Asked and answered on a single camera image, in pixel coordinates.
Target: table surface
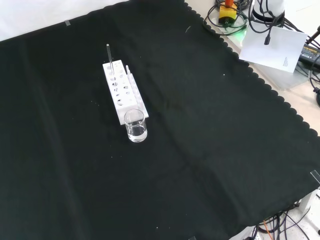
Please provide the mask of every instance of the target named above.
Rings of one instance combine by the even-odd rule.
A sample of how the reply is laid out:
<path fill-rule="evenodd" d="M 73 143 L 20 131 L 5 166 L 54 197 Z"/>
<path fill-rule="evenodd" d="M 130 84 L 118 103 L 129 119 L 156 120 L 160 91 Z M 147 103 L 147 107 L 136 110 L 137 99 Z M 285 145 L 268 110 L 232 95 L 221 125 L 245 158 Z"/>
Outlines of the table surface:
<path fill-rule="evenodd" d="M 213 0 L 185 0 L 189 6 L 195 10 L 202 18 L 205 18 L 208 10 L 213 5 Z M 304 21 L 308 21 L 305 17 L 306 15 L 312 14 L 310 11 L 315 11 L 317 7 L 320 7 L 320 2 L 313 0 L 305 1 L 304 5 L 300 5 L 301 9 L 297 12 L 292 12 L 290 14 L 291 21 L 297 25 L 298 28 L 305 31 L 310 36 L 317 29 L 317 22 L 314 22 L 313 25 L 305 25 Z M 217 27 L 210 24 L 212 29 L 215 31 Z M 228 38 L 223 36 L 224 40 L 228 43 L 228 46 L 236 53 L 240 53 L 240 49 Z M 288 102 L 292 108 L 297 111 L 297 114 L 303 117 L 303 120 L 310 125 L 311 129 L 314 129 L 320 133 L 320 108 L 316 102 L 316 94 L 313 92 L 313 87 L 309 81 L 306 81 L 292 89 L 280 90 L 276 85 L 273 84 L 273 80 L 264 74 L 260 69 L 258 69 L 254 64 L 250 64 L 250 67 L 253 68 L 253 71 L 259 75 L 260 78 L 264 79 L 265 82 L 271 86 L 271 88 L 278 92 L 279 96 L 282 96 L 286 102 Z"/>

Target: electrical wire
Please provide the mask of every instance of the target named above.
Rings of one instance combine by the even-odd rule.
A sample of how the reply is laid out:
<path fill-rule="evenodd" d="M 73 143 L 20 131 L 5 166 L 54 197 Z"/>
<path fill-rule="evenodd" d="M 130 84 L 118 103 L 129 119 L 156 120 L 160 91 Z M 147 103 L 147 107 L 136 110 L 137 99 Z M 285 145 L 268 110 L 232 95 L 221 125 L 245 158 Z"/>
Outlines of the electrical wire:
<path fill-rule="evenodd" d="M 298 223 L 300 223 L 300 222 L 302 221 L 302 219 L 304 219 L 304 217 L 309 213 L 310 209 L 311 209 L 311 207 L 309 207 L 308 211 L 306 211 L 306 213 L 302 216 L 302 218 L 300 218 L 299 221 L 294 222 L 294 225 L 288 227 L 287 230 L 290 229 L 290 228 L 292 228 L 292 227 L 294 227 L 294 226 L 296 226 Z"/>
<path fill-rule="evenodd" d="M 208 13 L 207 13 L 207 15 L 206 15 L 206 18 L 203 20 L 202 26 L 204 26 L 204 28 L 205 28 L 206 30 L 209 30 L 209 29 L 206 27 L 206 21 L 208 20 L 212 25 L 214 25 L 214 26 L 217 27 L 217 28 L 228 28 L 228 27 L 229 27 L 229 28 L 233 28 L 233 29 L 238 29 L 238 30 L 236 30 L 236 31 L 228 32 L 228 33 L 215 33 L 215 34 L 218 35 L 218 36 L 230 36 L 230 35 L 236 34 L 236 33 L 240 32 L 240 31 L 246 29 L 246 28 L 247 28 L 248 17 L 243 13 L 244 7 L 242 6 L 242 3 L 244 2 L 244 4 L 247 5 L 247 4 L 248 4 L 248 1 L 250 1 L 250 0 L 235 1 L 234 4 L 237 6 L 237 8 L 234 8 L 234 7 L 231 7 L 231 6 L 227 6 L 227 5 L 225 5 L 225 4 L 222 4 L 222 3 L 225 2 L 224 0 L 216 0 L 216 1 L 215 1 L 215 5 L 213 5 L 213 6 L 209 9 L 209 11 L 208 11 Z M 233 23 L 230 23 L 230 24 L 227 24 L 227 25 L 218 25 L 218 24 L 215 24 L 214 22 L 212 22 L 212 20 L 210 19 L 210 14 L 211 14 L 216 8 L 220 8 L 220 6 L 223 6 L 223 7 L 225 7 L 225 8 L 229 8 L 229 9 L 235 10 L 236 13 L 237 13 L 237 16 L 236 16 L 234 22 L 236 22 L 237 19 L 238 19 L 239 17 L 241 17 L 242 20 L 243 20 L 243 24 L 240 25 L 240 26 L 233 26 Z"/>
<path fill-rule="evenodd" d="M 291 221 L 294 223 L 294 225 L 293 226 L 297 226 L 300 230 L 301 230 L 301 232 L 305 235 L 305 237 L 308 239 L 308 240 L 310 240 L 310 238 L 308 237 L 308 235 L 305 233 L 305 231 L 303 231 L 302 230 L 302 228 L 298 225 L 298 223 L 297 222 L 295 222 L 289 215 L 288 215 L 288 212 L 287 213 L 284 213 L 285 214 L 285 217 L 288 217 L 288 218 L 290 218 L 291 219 Z"/>
<path fill-rule="evenodd" d="M 315 63 L 318 61 L 319 58 L 320 58 L 320 55 L 319 55 L 319 56 L 314 60 L 314 62 L 312 63 L 311 68 L 310 68 L 310 70 L 309 70 L 309 74 L 308 74 L 310 83 L 311 83 L 311 85 L 312 85 L 312 87 L 313 87 L 313 91 L 314 91 L 315 93 L 317 93 L 317 94 L 320 92 L 320 90 L 319 90 L 319 88 L 315 87 L 315 85 L 313 84 L 313 82 L 312 82 L 312 77 L 311 77 L 311 73 L 312 73 L 312 69 L 313 69 L 314 66 L 315 66 Z"/>
<path fill-rule="evenodd" d="M 304 75 L 304 76 L 306 76 L 306 77 L 309 77 L 309 74 L 302 68 L 302 66 L 301 66 L 299 63 L 297 63 L 296 65 L 304 72 L 304 73 L 302 73 L 302 72 L 300 72 L 298 69 L 296 69 L 296 71 L 297 71 L 298 73 L 300 73 L 301 75 Z M 318 77 L 314 72 L 312 72 L 312 73 L 313 73 L 314 76 L 316 76 L 317 79 L 315 79 L 314 77 L 312 77 L 311 79 L 312 79 L 313 81 L 317 82 L 317 83 L 320 83 L 319 77 Z"/>
<path fill-rule="evenodd" d="M 272 239 L 272 236 L 271 236 L 271 234 L 270 234 L 270 232 L 269 232 L 269 230 L 268 230 L 268 227 L 267 227 L 266 221 L 265 221 L 265 220 L 263 220 L 263 223 L 264 223 L 265 230 L 267 231 L 267 233 L 268 233 L 269 237 L 271 238 L 271 240 L 273 240 L 273 239 Z"/>

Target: white table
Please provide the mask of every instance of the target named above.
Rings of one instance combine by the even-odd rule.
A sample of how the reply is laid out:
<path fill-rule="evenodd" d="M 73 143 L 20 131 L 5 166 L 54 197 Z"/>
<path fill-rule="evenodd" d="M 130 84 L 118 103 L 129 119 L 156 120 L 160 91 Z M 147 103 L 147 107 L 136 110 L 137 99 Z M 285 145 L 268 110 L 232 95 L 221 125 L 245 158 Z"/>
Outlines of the white table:
<path fill-rule="evenodd" d="M 201 15 L 202 18 L 205 18 L 207 16 L 208 10 L 213 6 L 215 0 L 185 0 L 188 5 L 195 10 L 198 14 Z M 313 14 L 316 17 L 317 15 L 317 9 L 320 8 L 320 2 L 316 0 L 290 0 L 290 7 L 295 8 L 296 12 L 291 12 L 290 14 L 287 14 L 287 18 L 295 24 L 300 30 L 306 32 L 309 36 L 313 35 L 314 32 L 316 32 L 319 21 L 315 21 L 312 24 L 310 24 L 310 15 Z M 211 25 L 212 29 L 216 32 L 220 32 L 220 30 Z M 236 53 L 240 53 L 241 51 L 241 44 L 239 44 L 236 41 L 231 41 L 233 38 L 229 39 L 226 36 L 222 36 L 222 38 L 228 43 L 228 46 L 232 48 L 232 50 Z M 316 130 L 318 132 L 318 136 L 320 133 L 320 107 L 318 106 L 316 102 L 316 94 L 313 92 L 313 87 L 311 86 L 309 80 L 307 77 L 302 76 L 300 73 L 295 72 L 294 75 L 287 75 L 281 76 L 281 71 L 273 69 L 273 68 L 264 68 L 256 64 L 250 64 L 250 67 L 253 69 L 255 73 L 259 75 L 260 78 L 264 79 L 267 84 L 271 86 L 271 88 L 278 92 L 279 96 L 282 96 L 286 102 L 288 102 L 292 108 L 294 108 L 297 111 L 297 114 L 303 117 L 303 120 L 307 122 L 310 125 L 310 128 Z M 279 81 L 280 79 L 274 79 L 274 78 L 299 78 L 297 80 L 300 82 L 303 82 L 291 89 L 287 88 L 281 88 L 274 84 L 275 81 Z M 312 204 L 312 200 L 315 198 L 316 193 L 312 192 L 309 195 L 307 195 L 304 199 L 302 199 L 300 203 L 301 212 L 304 213 L 309 206 Z M 243 230 L 238 235 L 232 237 L 230 240 L 242 240 L 245 237 L 249 235 L 249 233 L 253 230 L 253 226 L 247 227 L 245 230 Z"/>

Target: black cable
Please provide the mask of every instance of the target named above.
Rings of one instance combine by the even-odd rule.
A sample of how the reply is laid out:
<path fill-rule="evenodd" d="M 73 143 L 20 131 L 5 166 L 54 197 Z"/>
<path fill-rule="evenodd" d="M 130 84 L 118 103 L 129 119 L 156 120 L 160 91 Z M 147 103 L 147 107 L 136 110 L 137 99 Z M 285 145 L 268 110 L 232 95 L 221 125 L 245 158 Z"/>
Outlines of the black cable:
<path fill-rule="evenodd" d="M 280 227 L 280 215 L 277 213 L 276 215 L 274 215 L 274 217 L 276 217 L 276 225 L 275 225 L 275 227 L 273 227 L 273 229 L 270 229 L 269 230 L 269 233 L 274 233 L 279 227 Z M 263 229 L 263 228 L 261 228 L 260 227 L 261 225 L 259 224 L 259 226 L 258 226 L 258 231 L 259 232 L 261 232 L 261 233 L 263 233 L 263 234 L 267 234 L 268 232 L 267 232 L 267 230 L 265 230 L 265 229 Z"/>
<path fill-rule="evenodd" d="M 315 63 L 318 61 L 319 58 L 320 58 L 320 55 L 319 55 L 319 56 L 314 60 L 314 62 L 312 63 L 311 69 L 309 70 L 309 74 L 308 74 L 310 83 L 311 83 L 311 85 L 312 85 L 312 87 L 313 87 L 313 91 L 314 91 L 315 93 L 317 93 L 317 94 L 319 93 L 319 88 L 315 87 L 315 85 L 313 84 L 313 82 L 312 82 L 312 77 L 311 77 L 311 72 L 312 72 L 312 69 L 313 69 L 314 66 L 315 66 Z"/>
<path fill-rule="evenodd" d="M 215 4 L 219 6 L 219 4 L 224 3 L 224 0 L 215 0 Z M 241 7 L 239 7 L 240 11 L 246 10 L 249 7 L 250 0 L 238 0 L 234 1 L 234 4 L 238 6 L 238 4 L 241 4 Z"/>
<path fill-rule="evenodd" d="M 287 211 L 286 213 L 284 213 L 285 214 L 285 217 L 284 217 L 284 238 L 285 238 L 285 240 L 288 240 L 288 238 L 287 238 L 287 216 L 288 216 L 288 212 L 289 211 Z"/>
<path fill-rule="evenodd" d="M 258 226 L 255 226 L 252 231 L 251 240 L 254 240 L 256 238 L 257 234 L 258 234 Z"/>
<path fill-rule="evenodd" d="M 308 211 L 305 213 L 305 215 L 303 215 L 302 218 L 304 218 L 309 211 L 310 211 L 310 208 L 309 208 Z M 306 237 L 308 240 L 310 240 L 309 237 L 308 237 L 308 235 L 305 233 L 305 231 L 303 231 L 302 228 L 298 225 L 298 222 L 295 222 L 295 221 L 288 215 L 288 212 L 287 212 L 287 213 L 284 213 L 284 214 L 285 214 L 286 217 L 290 218 L 291 221 L 294 223 L 294 225 L 292 225 L 291 227 L 297 226 L 297 227 L 301 230 L 301 232 L 305 235 L 305 237 Z"/>
<path fill-rule="evenodd" d="M 299 70 L 296 69 L 296 71 L 297 71 L 298 73 L 300 73 L 301 75 L 304 75 L 304 76 L 306 76 L 306 77 L 309 77 L 309 74 L 302 68 L 302 66 L 301 66 L 299 63 L 297 63 L 296 65 L 304 72 L 304 74 L 303 74 L 302 72 L 300 72 Z M 318 79 L 315 79 L 314 77 L 312 77 L 311 79 L 312 79 L 313 81 L 315 81 L 315 82 L 320 83 L 320 79 L 318 80 Z"/>
<path fill-rule="evenodd" d="M 240 32 L 240 31 L 246 29 L 246 28 L 247 28 L 247 19 L 248 19 L 248 17 L 242 12 L 242 10 L 244 9 L 244 7 L 242 6 L 242 3 L 244 2 L 244 3 L 247 5 L 247 4 L 249 3 L 249 1 L 251 1 L 251 0 L 239 0 L 239 1 L 234 2 L 235 5 L 236 5 L 237 8 L 238 8 L 238 9 L 236 9 L 236 8 L 234 8 L 234 7 L 230 7 L 230 6 L 226 6 L 225 4 L 222 4 L 222 3 L 225 2 L 224 0 L 215 0 L 215 5 L 213 5 L 213 6 L 209 9 L 206 18 L 205 18 L 205 19 L 203 20 L 203 22 L 202 22 L 202 26 L 203 26 L 206 30 L 209 31 L 209 29 L 208 29 L 207 26 L 206 26 L 206 21 L 209 20 L 209 22 L 210 22 L 212 25 L 214 25 L 214 26 L 216 26 L 216 27 L 218 27 L 218 28 L 231 27 L 231 28 L 234 28 L 234 29 L 238 29 L 238 30 L 236 30 L 236 31 L 229 32 L 229 33 L 215 33 L 215 34 L 218 35 L 218 36 L 230 36 L 230 35 L 236 34 L 236 33 Z M 210 14 L 211 14 L 216 8 L 219 8 L 220 6 L 223 6 L 223 7 L 226 7 L 226 8 L 230 8 L 230 9 L 235 10 L 235 11 L 237 12 L 237 17 L 236 17 L 235 21 L 236 21 L 239 17 L 241 17 L 242 20 L 244 21 L 244 23 L 243 23 L 242 25 L 240 25 L 240 26 L 232 26 L 233 23 L 232 23 L 232 24 L 229 24 L 229 25 L 227 25 L 227 26 L 226 26 L 226 25 L 218 25 L 218 24 L 213 23 L 213 22 L 211 21 L 211 19 L 210 19 Z"/>
<path fill-rule="evenodd" d="M 273 240 L 275 239 L 275 216 L 272 217 Z"/>
<path fill-rule="evenodd" d="M 283 213 L 285 214 L 285 218 L 288 216 L 288 217 L 293 221 L 294 225 L 292 225 L 292 226 L 290 226 L 290 227 L 288 227 L 288 228 L 284 228 L 284 230 L 282 230 L 282 231 L 280 231 L 280 229 L 279 229 L 279 231 L 278 231 L 278 237 L 276 238 L 276 240 L 279 240 L 279 239 L 280 239 L 280 234 L 281 234 L 281 233 L 285 232 L 286 230 L 288 230 L 288 229 L 290 229 L 290 228 L 292 228 L 292 227 L 294 227 L 294 226 L 298 226 L 298 223 L 300 223 L 300 222 L 302 221 L 302 219 L 304 219 L 304 217 L 308 214 L 308 212 L 310 211 L 310 209 L 311 209 L 311 207 L 309 207 L 308 211 L 306 211 L 306 213 L 305 213 L 305 214 L 300 218 L 300 220 L 297 221 L 297 222 L 295 222 L 295 221 L 292 220 L 292 218 L 288 215 L 288 211 L 287 211 L 287 213 L 283 212 Z"/>

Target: black tablecloth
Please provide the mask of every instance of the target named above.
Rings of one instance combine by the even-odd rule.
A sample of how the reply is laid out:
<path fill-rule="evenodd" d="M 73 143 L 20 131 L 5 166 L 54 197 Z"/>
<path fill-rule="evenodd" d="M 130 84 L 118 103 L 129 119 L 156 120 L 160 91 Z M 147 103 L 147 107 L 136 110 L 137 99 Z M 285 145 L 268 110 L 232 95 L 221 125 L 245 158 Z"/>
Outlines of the black tablecloth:
<path fill-rule="evenodd" d="M 1 239 L 226 240 L 318 186 L 316 132 L 182 1 L 70 23 L 0 43 Z M 149 112 L 142 143 L 107 43 Z"/>

